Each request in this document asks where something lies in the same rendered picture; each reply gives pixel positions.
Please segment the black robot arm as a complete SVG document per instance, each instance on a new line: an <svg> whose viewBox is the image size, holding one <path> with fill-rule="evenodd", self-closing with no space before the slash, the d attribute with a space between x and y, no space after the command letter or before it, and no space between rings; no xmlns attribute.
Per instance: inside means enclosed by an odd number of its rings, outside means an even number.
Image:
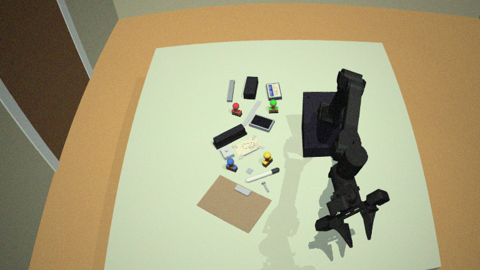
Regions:
<svg viewBox="0 0 480 270"><path fill-rule="evenodd" d="M346 181L355 180L354 176L368 160L368 154L361 146L358 134L361 97L366 87L366 81L362 77L362 74L342 68L337 75L337 92L332 102L318 104L317 120L321 126L337 129L342 123L341 132L330 148L333 161L337 161L328 174L334 188ZM330 216L335 216L338 211L346 210L350 206L356 207L353 201L358 195L354 187L343 191L343 195L339 197L333 195L330 197L331 201L326 203Z"/></svg>

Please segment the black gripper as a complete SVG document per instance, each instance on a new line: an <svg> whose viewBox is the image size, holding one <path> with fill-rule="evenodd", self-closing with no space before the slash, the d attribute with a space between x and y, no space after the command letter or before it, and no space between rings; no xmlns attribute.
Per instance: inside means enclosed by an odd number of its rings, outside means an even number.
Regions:
<svg viewBox="0 0 480 270"><path fill-rule="evenodd" d="M341 210L338 211L340 212L339 214L335 216L324 216L318 220L316 220L315 223L315 228L316 231L329 231L331 229L336 230L342 238L345 240L349 248L353 247L353 240L351 237L350 229L349 229L349 224L344 223L344 219L360 212L363 221L364 221L364 227L366 230L366 236L368 240L371 239L371 234L373 230L373 222L374 218L376 215L376 211L378 211L378 206L386 203L389 201L389 196L388 192L377 189L376 191L372 192L371 194L368 194L366 196L365 201L361 201L361 197L359 194L360 188L357 186L356 181L346 181L334 188L333 195L336 195L336 197L339 197L343 195L345 189L349 189L351 187L354 187L354 189L357 192L357 199L353 201L353 203L356 204L356 207L351 207L346 209L346 210ZM349 214L348 214L349 213ZM346 215L347 214L347 215Z"/></svg>

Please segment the white marker with black cap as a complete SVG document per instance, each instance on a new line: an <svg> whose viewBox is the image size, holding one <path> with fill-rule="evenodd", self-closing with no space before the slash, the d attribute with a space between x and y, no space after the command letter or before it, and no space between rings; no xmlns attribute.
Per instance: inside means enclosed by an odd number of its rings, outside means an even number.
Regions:
<svg viewBox="0 0 480 270"><path fill-rule="evenodd" d="M278 173L278 172L279 172L279 168L276 167L276 168L271 169L271 170L269 170L269 171L262 172L262 173L260 173L260 174L257 174L257 175L254 175L254 176L252 176L252 177L249 177L249 178L246 179L246 182L248 183L248 182L251 182L251 181L255 181L255 180L264 178L264 177L266 177L266 176L270 176L270 175L275 174L275 173Z"/></svg>

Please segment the brown clipboard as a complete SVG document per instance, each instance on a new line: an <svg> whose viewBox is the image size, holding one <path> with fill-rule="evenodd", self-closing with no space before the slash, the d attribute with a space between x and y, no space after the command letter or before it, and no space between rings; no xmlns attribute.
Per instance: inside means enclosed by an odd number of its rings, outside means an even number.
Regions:
<svg viewBox="0 0 480 270"><path fill-rule="evenodd" d="M196 206L250 233L271 201L220 175Z"/></svg>

